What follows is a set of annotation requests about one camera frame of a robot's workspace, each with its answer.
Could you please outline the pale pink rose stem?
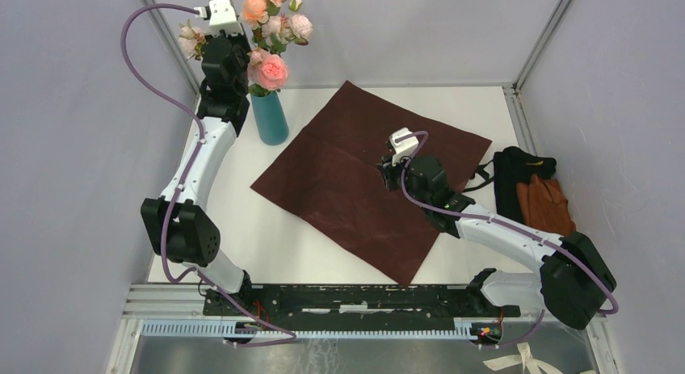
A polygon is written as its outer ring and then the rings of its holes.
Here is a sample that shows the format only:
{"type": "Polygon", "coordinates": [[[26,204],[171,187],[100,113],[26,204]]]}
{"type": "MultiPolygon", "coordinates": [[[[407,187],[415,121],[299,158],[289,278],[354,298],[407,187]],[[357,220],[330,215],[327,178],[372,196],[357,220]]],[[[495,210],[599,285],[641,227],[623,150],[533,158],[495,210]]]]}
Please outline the pale pink rose stem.
{"type": "Polygon", "coordinates": [[[279,15],[287,0],[245,0],[240,17],[251,29],[253,42],[267,42],[272,36],[279,37],[283,31],[284,19],[279,15]]]}

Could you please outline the red paper bouquet wrapper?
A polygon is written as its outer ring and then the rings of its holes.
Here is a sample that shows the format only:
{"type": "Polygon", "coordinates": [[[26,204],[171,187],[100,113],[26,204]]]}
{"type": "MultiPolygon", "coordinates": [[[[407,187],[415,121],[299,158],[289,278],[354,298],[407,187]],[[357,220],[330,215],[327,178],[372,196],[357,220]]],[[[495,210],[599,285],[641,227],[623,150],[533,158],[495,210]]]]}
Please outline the red paper bouquet wrapper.
{"type": "Polygon", "coordinates": [[[428,133],[422,152],[439,159],[457,190],[491,145],[346,82],[252,187],[406,286],[439,233],[419,207],[385,187],[377,169],[401,128],[428,133]]]}

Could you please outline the black ribbon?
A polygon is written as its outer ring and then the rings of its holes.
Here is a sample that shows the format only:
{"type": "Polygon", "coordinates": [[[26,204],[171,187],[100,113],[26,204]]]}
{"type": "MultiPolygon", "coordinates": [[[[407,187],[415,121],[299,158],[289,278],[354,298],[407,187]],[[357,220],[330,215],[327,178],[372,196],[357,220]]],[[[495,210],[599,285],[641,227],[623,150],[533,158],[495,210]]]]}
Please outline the black ribbon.
{"type": "Polygon", "coordinates": [[[479,176],[480,178],[482,178],[482,182],[476,186],[473,186],[473,187],[466,187],[462,192],[468,193],[468,192],[478,191],[484,187],[487,187],[491,183],[493,183],[494,182],[494,175],[486,170],[487,166],[489,166],[490,164],[493,164],[493,163],[494,163],[494,160],[490,160],[486,163],[480,164],[476,168],[476,170],[474,171],[470,180],[474,180],[477,176],[479,176]]]}

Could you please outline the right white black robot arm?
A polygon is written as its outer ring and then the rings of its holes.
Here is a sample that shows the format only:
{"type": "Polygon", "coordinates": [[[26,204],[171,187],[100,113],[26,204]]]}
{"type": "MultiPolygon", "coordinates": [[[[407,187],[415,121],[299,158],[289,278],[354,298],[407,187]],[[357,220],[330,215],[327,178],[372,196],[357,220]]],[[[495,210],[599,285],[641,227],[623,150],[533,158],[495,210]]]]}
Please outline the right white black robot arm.
{"type": "Polygon", "coordinates": [[[466,303],[477,316],[515,305],[543,309],[576,330],[598,314],[616,313],[616,279],[594,243],[577,231],[548,233],[491,212],[453,189],[437,158],[388,155],[377,165],[385,187],[400,190],[439,232],[475,242],[525,266],[479,274],[466,303]]]}

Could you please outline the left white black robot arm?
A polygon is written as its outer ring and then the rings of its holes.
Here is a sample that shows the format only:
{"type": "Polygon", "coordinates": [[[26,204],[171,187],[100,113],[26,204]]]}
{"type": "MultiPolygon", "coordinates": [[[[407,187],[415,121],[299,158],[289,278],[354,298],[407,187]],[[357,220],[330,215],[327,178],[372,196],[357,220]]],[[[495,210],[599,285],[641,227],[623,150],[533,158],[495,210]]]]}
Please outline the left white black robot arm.
{"type": "Polygon", "coordinates": [[[141,205],[153,252],[168,263],[194,269],[223,290],[223,305],[234,315],[248,313],[254,294],[242,287],[246,273],[221,252],[221,234],[205,212],[221,163],[239,136],[247,98],[250,45],[243,34],[209,36],[200,49],[204,80],[192,112],[197,132],[172,180],[156,199],[141,205]]]}

